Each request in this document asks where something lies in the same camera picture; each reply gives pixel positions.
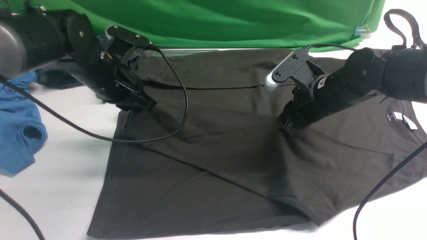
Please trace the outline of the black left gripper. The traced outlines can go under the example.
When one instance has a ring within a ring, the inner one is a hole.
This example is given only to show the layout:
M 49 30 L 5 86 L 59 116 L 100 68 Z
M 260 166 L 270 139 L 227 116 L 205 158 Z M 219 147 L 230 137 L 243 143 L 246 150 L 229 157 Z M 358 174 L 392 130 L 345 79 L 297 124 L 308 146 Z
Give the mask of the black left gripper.
M 75 78 L 105 102 L 123 111 L 152 111 L 157 101 L 137 83 L 130 68 L 105 50 L 74 56 L 78 69 Z

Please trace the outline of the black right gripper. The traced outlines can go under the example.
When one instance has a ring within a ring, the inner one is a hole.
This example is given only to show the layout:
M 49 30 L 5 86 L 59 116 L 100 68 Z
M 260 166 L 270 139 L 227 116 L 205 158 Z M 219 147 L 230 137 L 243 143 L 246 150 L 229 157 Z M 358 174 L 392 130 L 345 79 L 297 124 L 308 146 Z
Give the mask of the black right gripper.
M 293 136 L 308 125 L 354 106 L 351 95 L 340 87 L 340 77 L 335 75 L 318 77 L 308 92 L 294 88 L 292 93 L 293 99 L 279 115 L 284 136 Z

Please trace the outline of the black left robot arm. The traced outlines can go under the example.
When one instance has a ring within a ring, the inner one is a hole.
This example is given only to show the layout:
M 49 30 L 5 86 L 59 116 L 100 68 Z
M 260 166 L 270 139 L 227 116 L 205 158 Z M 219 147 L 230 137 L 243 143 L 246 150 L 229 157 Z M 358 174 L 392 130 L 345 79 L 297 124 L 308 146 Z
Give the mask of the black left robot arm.
M 105 102 L 124 111 L 151 110 L 129 61 L 151 42 L 121 26 L 106 29 L 102 44 L 85 14 L 75 10 L 34 10 L 1 18 L 1 77 L 13 79 L 57 63 Z

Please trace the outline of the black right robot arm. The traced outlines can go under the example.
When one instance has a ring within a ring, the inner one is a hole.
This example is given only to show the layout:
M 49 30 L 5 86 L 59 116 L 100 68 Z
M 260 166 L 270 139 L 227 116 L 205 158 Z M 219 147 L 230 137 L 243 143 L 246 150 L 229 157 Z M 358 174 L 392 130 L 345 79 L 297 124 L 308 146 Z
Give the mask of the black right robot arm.
M 383 18 L 401 36 L 401 45 L 352 49 L 343 67 L 330 74 L 310 61 L 314 45 L 309 45 L 290 53 L 273 70 L 274 83 L 291 79 L 296 84 L 293 99 L 279 115 L 286 137 L 379 94 L 426 103 L 426 43 L 416 19 L 402 9 L 391 9 Z

